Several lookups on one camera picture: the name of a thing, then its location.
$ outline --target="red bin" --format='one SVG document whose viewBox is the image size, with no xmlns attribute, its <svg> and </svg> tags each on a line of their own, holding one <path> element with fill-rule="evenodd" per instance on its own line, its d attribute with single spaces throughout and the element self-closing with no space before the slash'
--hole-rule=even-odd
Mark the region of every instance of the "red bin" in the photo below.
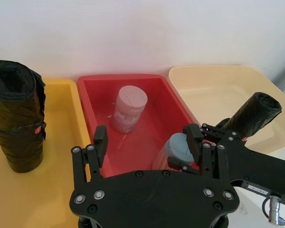
<svg viewBox="0 0 285 228">
<path fill-rule="evenodd" d="M 91 141 L 97 125 L 106 125 L 109 144 L 102 167 L 105 177 L 134 170 L 150 170 L 166 141 L 191 117 L 160 75 L 122 74 L 84 76 L 78 80 L 82 108 Z M 111 127 L 115 102 L 123 86 L 137 86 L 148 96 L 148 103 L 135 129 L 127 134 Z"/>
</svg>

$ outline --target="red sticker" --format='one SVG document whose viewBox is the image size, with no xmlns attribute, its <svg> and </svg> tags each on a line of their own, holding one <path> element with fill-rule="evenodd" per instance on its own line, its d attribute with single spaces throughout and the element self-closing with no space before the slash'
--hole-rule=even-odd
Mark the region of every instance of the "red sticker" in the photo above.
<svg viewBox="0 0 285 228">
<path fill-rule="evenodd" d="M 36 128 L 35 134 L 38 134 L 40 131 L 41 131 L 41 126 L 39 126 L 38 128 Z"/>
</svg>

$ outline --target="jar lid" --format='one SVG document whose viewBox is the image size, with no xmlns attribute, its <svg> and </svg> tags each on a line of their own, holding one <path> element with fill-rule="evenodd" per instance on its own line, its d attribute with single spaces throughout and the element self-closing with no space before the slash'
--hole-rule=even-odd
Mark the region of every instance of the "jar lid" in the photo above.
<svg viewBox="0 0 285 228">
<path fill-rule="evenodd" d="M 127 85 L 119 90 L 116 103 L 122 109 L 135 111 L 143 109 L 147 101 L 147 94 L 142 89 Z"/>
<path fill-rule="evenodd" d="M 191 165 L 194 162 L 193 155 L 190 153 L 186 134 L 175 133 L 165 144 L 165 154 L 167 157 L 178 158 L 182 162 Z"/>
</svg>

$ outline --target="cable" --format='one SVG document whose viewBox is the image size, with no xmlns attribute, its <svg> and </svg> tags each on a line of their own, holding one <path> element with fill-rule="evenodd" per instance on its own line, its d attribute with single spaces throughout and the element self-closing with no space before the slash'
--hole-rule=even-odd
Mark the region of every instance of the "cable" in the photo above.
<svg viewBox="0 0 285 228">
<path fill-rule="evenodd" d="M 262 203 L 262 211 L 263 211 L 263 213 L 264 213 L 264 215 L 266 216 L 266 218 L 268 219 L 269 218 L 269 216 L 267 215 L 267 213 L 266 213 L 266 211 L 265 211 L 265 205 L 266 205 L 266 203 L 267 203 L 267 201 L 270 199 L 270 197 L 267 197 L 264 201 L 263 201 L 263 203 Z"/>
</svg>

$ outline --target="yellow bin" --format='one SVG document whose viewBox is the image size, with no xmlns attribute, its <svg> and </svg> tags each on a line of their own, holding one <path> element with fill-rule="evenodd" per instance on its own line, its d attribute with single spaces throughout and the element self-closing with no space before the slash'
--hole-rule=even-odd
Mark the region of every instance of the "yellow bin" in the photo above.
<svg viewBox="0 0 285 228">
<path fill-rule="evenodd" d="M 75 228 L 69 208 L 74 189 L 71 148 L 90 143 L 75 82 L 46 83 L 44 159 L 29 173 L 15 173 L 0 148 L 0 227 Z"/>
</svg>

